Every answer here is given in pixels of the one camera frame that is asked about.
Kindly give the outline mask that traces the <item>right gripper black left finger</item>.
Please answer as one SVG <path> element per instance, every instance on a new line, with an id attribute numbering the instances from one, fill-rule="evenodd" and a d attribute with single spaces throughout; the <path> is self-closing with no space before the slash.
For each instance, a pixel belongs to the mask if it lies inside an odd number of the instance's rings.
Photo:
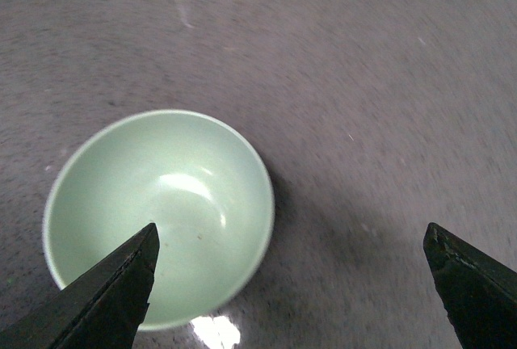
<path id="1" fill-rule="evenodd" d="M 144 227 L 1 333 L 3 348 L 130 348 L 149 308 L 159 237 Z"/>

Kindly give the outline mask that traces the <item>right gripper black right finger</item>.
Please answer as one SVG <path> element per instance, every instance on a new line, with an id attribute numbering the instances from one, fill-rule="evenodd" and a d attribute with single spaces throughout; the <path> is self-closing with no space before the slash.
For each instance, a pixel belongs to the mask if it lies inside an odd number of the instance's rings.
<path id="1" fill-rule="evenodd" d="M 460 345 L 515 348 L 516 272 L 436 223 L 423 250 Z"/>

